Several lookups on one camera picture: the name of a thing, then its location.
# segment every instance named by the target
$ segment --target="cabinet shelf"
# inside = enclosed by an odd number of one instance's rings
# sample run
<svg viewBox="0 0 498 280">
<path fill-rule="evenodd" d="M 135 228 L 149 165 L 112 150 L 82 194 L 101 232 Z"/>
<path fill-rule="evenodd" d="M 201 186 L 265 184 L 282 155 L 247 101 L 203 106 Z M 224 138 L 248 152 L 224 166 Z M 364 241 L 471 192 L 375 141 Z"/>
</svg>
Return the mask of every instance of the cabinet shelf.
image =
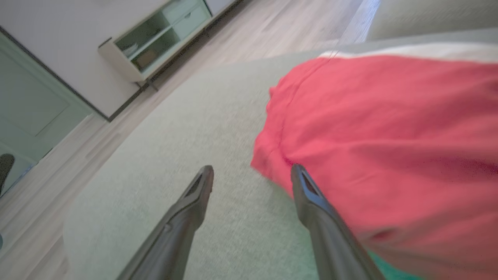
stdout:
<svg viewBox="0 0 498 280">
<path fill-rule="evenodd" d="M 152 43 L 154 43 L 157 39 L 159 39 L 162 35 L 164 35 L 166 32 L 168 32 L 172 26 L 168 26 L 165 29 L 161 30 L 158 34 L 156 34 L 154 37 L 152 37 L 147 43 L 145 43 L 142 47 L 138 48 L 131 56 L 128 57 L 129 61 L 132 61 L 134 58 L 136 58 L 137 55 L 139 55 L 141 52 L 143 52 L 146 48 L 148 48 Z"/>
<path fill-rule="evenodd" d="M 149 66 L 142 69 L 141 73 L 146 77 L 152 75 L 152 73 L 158 68 L 158 64 L 162 64 L 168 57 L 170 57 L 173 53 L 175 53 L 181 47 L 181 45 L 182 45 L 181 42 L 178 42 L 175 45 L 171 46 L 165 53 L 160 55 Z"/>
</svg>

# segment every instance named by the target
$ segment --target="wooden floor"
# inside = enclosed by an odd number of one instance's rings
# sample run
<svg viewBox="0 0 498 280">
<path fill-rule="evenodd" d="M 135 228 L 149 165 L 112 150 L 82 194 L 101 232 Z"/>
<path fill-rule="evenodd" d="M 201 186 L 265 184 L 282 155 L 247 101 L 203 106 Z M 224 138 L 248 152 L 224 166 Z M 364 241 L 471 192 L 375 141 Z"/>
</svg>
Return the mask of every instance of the wooden floor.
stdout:
<svg viewBox="0 0 498 280">
<path fill-rule="evenodd" d="M 0 200 L 0 279 L 70 279 L 62 226 L 73 199 L 188 77 L 233 62 L 362 42 L 380 0 L 245 0 L 206 30 L 112 123 L 87 117 Z"/>
</svg>

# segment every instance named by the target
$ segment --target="door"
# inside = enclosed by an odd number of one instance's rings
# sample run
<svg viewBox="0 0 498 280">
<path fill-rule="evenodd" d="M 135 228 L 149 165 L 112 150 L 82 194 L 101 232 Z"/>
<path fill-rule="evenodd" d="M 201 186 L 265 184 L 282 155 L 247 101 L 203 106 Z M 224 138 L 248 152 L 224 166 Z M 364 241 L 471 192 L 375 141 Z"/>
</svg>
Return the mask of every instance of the door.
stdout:
<svg viewBox="0 0 498 280">
<path fill-rule="evenodd" d="M 235 0 L 205 0 L 209 10 L 213 16 L 216 16 L 224 8 L 230 5 Z"/>
<path fill-rule="evenodd" d="M 15 158 L 1 195 L 90 113 L 90 108 L 0 33 L 0 154 Z"/>
</svg>

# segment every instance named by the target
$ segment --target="white wall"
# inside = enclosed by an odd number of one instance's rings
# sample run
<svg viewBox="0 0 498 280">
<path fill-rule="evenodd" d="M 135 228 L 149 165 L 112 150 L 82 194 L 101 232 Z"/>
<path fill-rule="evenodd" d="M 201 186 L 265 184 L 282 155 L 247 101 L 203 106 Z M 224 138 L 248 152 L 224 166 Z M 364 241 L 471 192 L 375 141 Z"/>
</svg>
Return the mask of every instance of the white wall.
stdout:
<svg viewBox="0 0 498 280">
<path fill-rule="evenodd" d="M 97 52 L 167 0 L 0 0 L 0 25 L 101 112 L 138 87 Z"/>
</svg>

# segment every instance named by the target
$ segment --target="sofa cushion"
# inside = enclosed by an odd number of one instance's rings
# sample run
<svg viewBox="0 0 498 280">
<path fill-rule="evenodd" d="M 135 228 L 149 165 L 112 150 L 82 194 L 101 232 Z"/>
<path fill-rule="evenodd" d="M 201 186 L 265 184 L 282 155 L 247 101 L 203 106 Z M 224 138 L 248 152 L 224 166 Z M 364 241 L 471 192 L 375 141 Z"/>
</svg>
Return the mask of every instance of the sofa cushion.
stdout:
<svg viewBox="0 0 498 280">
<path fill-rule="evenodd" d="M 381 0 L 367 40 L 497 26 L 497 0 Z"/>
<path fill-rule="evenodd" d="M 249 166 L 268 88 L 320 51 L 191 77 L 121 144 L 72 205 L 64 245 L 74 279 L 114 280 L 200 167 L 215 178 L 185 279 L 316 279 L 294 203 Z"/>
</svg>

